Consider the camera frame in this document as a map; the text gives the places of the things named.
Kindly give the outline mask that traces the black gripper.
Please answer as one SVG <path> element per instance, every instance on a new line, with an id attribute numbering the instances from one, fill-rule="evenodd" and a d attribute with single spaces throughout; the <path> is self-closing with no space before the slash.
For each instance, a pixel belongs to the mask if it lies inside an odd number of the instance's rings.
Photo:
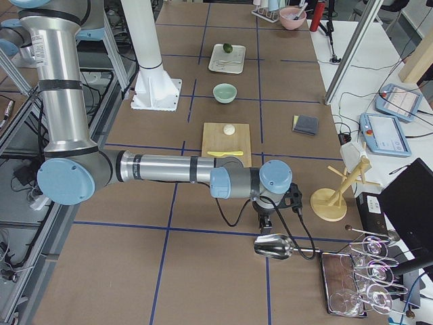
<path id="1" fill-rule="evenodd" d="M 274 204 L 266 198 L 264 200 L 259 199 L 253 202 L 253 208 L 258 215 L 260 233 L 264 234 L 265 232 L 265 234 L 270 234 L 273 229 L 273 224 L 268 216 L 275 212 Z"/>

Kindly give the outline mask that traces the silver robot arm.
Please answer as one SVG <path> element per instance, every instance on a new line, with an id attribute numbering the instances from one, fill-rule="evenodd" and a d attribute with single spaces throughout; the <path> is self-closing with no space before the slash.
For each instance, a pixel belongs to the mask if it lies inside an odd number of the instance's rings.
<path id="1" fill-rule="evenodd" d="M 271 213 L 294 206 L 297 186 L 280 160 L 246 168 L 234 157 L 161 156 L 101 150 L 91 139 L 76 39 L 82 30 L 104 27 L 102 1 L 16 1 L 19 27 L 28 34 L 39 76 L 38 96 L 47 118 L 49 143 L 37 173 L 44 195 L 75 205 L 111 184 L 130 180 L 201 183 L 216 199 L 243 198 L 267 233 Z"/>

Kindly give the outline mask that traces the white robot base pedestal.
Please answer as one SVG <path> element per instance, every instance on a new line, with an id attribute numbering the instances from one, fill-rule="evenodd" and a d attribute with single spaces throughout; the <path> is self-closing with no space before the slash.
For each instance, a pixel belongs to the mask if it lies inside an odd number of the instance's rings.
<path id="1" fill-rule="evenodd" d="M 131 108 L 174 112 L 182 80 L 172 79 L 163 67 L 151 2 L 121 3 L 139 65 Z"/>

